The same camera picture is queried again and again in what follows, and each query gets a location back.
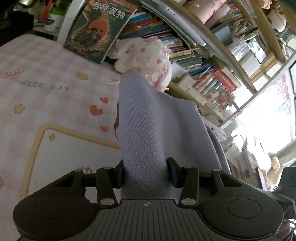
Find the lilac and taupe sweater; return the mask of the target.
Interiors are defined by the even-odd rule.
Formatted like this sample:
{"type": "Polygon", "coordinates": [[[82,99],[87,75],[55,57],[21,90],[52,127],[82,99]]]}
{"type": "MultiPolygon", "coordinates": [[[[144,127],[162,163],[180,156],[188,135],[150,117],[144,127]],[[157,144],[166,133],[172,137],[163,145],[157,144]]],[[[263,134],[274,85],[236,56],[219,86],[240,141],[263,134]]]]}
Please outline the lilac and taupe sweater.
{"type": "Polygon", "coordinates": [[[122,152],[127,199],[178,199],[168,180],[167,159],[204,173],[229,172],[222,147],[196,104],[156,90],[134,70],[122,75],[115,134],[122,152]]]}

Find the white wooden bookshelf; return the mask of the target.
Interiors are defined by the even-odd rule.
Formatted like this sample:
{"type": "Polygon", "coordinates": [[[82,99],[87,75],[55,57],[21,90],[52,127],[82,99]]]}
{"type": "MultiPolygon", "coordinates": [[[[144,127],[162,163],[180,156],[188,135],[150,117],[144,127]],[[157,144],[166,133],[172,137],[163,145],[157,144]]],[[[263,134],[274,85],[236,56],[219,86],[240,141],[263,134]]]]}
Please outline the white wooden bookshelf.
{"type": "Polygon", "coordinates": [[[204,47],[211,53],[215,54],[224,62],[231,70],[234,71],[236,77],[242,81],[246,88],[252,93],[252,97],[245,102],[241,107],[236,108],[236,112],[223,120],[220,124],[221,128],[227,127],[234,121],[234,118],[241,113],[241,111],[253,102],[274,80],[293,65],[295,62],[295,54],[292,54],[288,59],[282,51],[282,48],[273,33],[272,27],[269,24],[267,17],[264,15],[262,9],[255,1],[250,2],[255,12],[256,18],[252,21],[259,27],[263,39],[266,41],[268,49],[272,52],[279,63],[282,63],[280,70],[263,85],[260,90],[256,90],[243,70],[239,62],[228,48],[197,18],[189,9],[176,3],[175,1],[134,1],[134,5],[142,5],[153,13],[157,14],[165,20],[176,32],[182,31],[184,35],[190,37],[196,43],[205,42],[204,47]]]}

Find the orange red bottle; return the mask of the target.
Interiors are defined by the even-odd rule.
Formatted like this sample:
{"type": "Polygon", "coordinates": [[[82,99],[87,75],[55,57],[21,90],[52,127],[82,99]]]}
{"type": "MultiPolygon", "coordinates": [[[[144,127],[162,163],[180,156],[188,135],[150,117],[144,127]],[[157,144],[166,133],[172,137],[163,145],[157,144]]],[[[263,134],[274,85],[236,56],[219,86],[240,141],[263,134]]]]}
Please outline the orange red bottle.
{"type": "Polygon", "coordinates": [[[39,22],[43,22],[47,19],[52,3],[53,3],[53,0],[48,0],[48,4],[46,8],[44,9],[43,13],[41,13],[39,17],[39,22]]]}

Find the row of colourful books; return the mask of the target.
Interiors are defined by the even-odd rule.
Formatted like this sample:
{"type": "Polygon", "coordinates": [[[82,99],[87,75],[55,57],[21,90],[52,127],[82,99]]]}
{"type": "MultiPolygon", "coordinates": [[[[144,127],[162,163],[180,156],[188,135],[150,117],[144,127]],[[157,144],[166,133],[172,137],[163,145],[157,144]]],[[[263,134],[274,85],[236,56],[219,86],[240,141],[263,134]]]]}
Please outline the row of colourful books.
{"type": "MultiPolygon", "coordinates": [[[[171,95],[192,100],[201,110],[220,120],[226,116],[227,108],[234,108],[236,112],[236,108],[241,107],[253,96],[235,76],[234,71],[204,47],[205,42],[196,43],[182,31],[173,30],[165,20],[149,9],[142,5],[136,6],[138,6],[139,15],[123,31],[121,38],[157,36],[166,43],[173,51],[170,56],[174,72],[169,84],[171,95]],[[184,91],[178,87],[177,82],[186,73],[196,82],[184,91]]],[[[244,38],[232,38],[228,25],[221,25],[212,33],[231,53],[239,47],[247,46],[244,38]]],[[[247,75],[253,85],[278,62],[269,49],[264,52],[265,60],[252,75],[247,75]]]]}

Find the pink checkered desk mat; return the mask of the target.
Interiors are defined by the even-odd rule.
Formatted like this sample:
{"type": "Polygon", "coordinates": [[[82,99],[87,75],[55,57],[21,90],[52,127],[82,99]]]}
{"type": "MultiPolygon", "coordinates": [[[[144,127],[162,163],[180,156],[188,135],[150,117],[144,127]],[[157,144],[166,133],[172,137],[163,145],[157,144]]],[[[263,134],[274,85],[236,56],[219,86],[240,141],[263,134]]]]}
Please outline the pink checkered desk mat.
{"type": "Polygon", "coordinates": [[[120,77],[108,63],[35,35],[1,47],[1,240],[18,238],[12,214],[39,127],[53,123],[114,142],[120,77]]]}

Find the pink white plush bunny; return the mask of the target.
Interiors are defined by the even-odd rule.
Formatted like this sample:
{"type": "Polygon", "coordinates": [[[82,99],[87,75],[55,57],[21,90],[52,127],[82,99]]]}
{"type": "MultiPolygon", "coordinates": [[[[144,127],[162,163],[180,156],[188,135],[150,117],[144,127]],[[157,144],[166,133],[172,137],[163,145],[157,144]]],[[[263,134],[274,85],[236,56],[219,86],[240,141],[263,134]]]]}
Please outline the pink white plush bunny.
{"type": "Polygon", "coordinates": [[[123,74],[134,69],[158,91],[164,92],[172,77],[172,53],[158,37],[137,37],[117,40],[108,57],[116,61],[116,71],[123,74]]]}

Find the white green lidded cup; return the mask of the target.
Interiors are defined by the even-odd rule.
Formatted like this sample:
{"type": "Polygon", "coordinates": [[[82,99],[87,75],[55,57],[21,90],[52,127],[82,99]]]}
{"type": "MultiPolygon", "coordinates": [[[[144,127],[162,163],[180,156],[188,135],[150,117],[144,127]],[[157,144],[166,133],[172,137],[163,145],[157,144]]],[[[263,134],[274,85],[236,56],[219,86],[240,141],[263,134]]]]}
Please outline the white green lidded cup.
{"type": "Polygon", "coordinates": [[[51,8],[45,20],[44,30],[47,32],[58,32],[65,16],[65,10],[60,8],[51,8]]]}

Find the small white box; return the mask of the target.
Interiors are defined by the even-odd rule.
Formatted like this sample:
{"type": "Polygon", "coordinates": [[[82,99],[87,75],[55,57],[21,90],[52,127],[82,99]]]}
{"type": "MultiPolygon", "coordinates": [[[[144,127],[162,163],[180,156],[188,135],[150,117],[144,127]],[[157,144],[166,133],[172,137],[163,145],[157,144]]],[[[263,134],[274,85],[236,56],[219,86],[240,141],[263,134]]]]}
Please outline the small white box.
{"type": "Polygon", "coordinates": [[[178,87],[187,91],[196,81],[188,74],[184,74],[177,82],[178,87]]]}

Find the Harry Potter book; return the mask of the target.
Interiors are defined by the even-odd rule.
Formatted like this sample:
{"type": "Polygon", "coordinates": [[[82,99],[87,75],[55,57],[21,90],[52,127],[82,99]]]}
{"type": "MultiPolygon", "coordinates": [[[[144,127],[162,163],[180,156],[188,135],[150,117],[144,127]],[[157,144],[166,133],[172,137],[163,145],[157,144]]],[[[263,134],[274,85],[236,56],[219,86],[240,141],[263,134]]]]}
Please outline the Harry Potter book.
{"type": "Polygon", "coordinates": [[[137,6],[128,1],[87,1],[74,21],[64,48],[100,64],[137,6]]]}

